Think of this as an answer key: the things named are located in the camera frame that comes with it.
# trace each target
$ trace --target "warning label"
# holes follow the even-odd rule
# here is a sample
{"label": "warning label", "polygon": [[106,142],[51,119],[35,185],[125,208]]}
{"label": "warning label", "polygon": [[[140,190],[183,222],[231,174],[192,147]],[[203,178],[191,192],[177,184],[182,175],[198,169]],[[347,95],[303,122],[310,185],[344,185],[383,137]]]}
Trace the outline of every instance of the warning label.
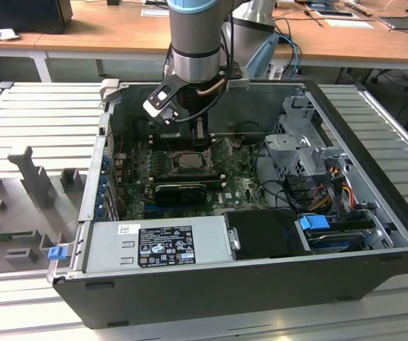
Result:
{"label": "warning label", "polygon": [[138,265],[141,268],[195,263],[191,226],[139,229]]}

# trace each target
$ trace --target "computer case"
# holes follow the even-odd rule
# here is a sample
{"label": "computer case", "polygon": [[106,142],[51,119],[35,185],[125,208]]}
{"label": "computer case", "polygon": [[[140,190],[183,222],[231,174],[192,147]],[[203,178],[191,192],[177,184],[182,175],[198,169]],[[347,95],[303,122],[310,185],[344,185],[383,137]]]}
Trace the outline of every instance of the computer case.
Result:
{"label": "computer case", "polygon": [[0,28],[61,34],[71,21],[70,0],[0,0]]}

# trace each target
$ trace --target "blue latch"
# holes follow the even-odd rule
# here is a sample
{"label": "blue latch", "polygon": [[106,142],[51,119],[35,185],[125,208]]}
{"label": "blue latch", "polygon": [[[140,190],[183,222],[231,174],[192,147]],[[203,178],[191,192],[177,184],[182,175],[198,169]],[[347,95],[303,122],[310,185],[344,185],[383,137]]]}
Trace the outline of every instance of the blue latch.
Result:
{"label": "blue latch", "polygon": [[68,247],[51,247],[48,253],[50,261],[62,261],[67,258]]}
{"label": "blue latch", "polygon": [[306,215],[299,220],[302,229],[329,229],[329,222],[324,215]]}

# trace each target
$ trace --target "table leg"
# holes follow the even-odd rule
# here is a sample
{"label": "table leg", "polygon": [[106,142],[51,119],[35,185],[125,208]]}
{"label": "table leg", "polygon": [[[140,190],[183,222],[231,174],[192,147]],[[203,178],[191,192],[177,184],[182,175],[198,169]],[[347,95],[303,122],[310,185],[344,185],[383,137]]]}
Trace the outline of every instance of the table leg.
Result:
{"label": "table leg", "polygon": [[36,70],[40,75],[41,82],[52,82],[48,70],[48,64],[46,63],[46,58],[35,56],[33,57],[33,61],[35,62]]}
{"label": "table leg", "polygon": [[98,76],[106,76],[106,73],[104,72],[104,65],[103,65],[103,60],[97,59],[97,70],[98,70]]}

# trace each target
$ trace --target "desk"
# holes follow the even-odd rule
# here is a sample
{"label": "desk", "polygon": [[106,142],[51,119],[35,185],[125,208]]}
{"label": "desk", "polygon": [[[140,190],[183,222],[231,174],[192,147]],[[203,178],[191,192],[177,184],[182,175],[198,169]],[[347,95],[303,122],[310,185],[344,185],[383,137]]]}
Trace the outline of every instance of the desk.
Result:
{"label": "desk", "polygon": [[[387,2],[365,0],[363,5],[381,9]],[[405,16],[407,8],[408,1],[395,0],[386,11],[372,13]],[[142,6],[130,3],[107,6],[105,1],[72,1],[72,9],[73,20],[65,34],[22,34],[20,40],[0,43],[0,56],[34,59],[43,82],[51,81],[48,58],[164,60],[170,42],[169,18],[142,17]],[[299,10],[284,17],[307,18],[301,5],[293,9]],[[276,10],[274,16],[291,10]],[[302,49],[302,65],[408,69],[408,33],[389,32],[378,21],[370,22],[374,29],[334,28],[320,22],[323,28],[311,20],[290,21],[294,41]],[[287,32],[285,21],[278,25]],[[275,63],[285,65],[290,56],[288,45],[278,46]]]}
{"label": "desk", "polygon": [[[363,5],[372,9],[382,9],[388,0],[365,0]],[[342,10],[349,10],[343,4],[337,4]],[[297,12],[285,14],[275,11],[274,16],[281,18],[309,18],[303,14],[303,6],[294,5]],[[379,16],[407,16],[408,1],[394,0],[386,11],[368,11]],[[352,11],[360,17],[359,20],[369,18]],[[314,18],[321,18],[312,13]],[[319,21],[289,21],[294,42],[302,49],[302,65],[333,66],[333,67],[366,67],[382,69],[408,69],[408,33],[403,31],[389,31],[380,21],[368,21],[374,29],[331,27],[325,20]],[[287,33],[284,20],[277,22],[280,29]],[[275,53],[277,63],[283,63],[290,58],[288,45],[278,47]]]}

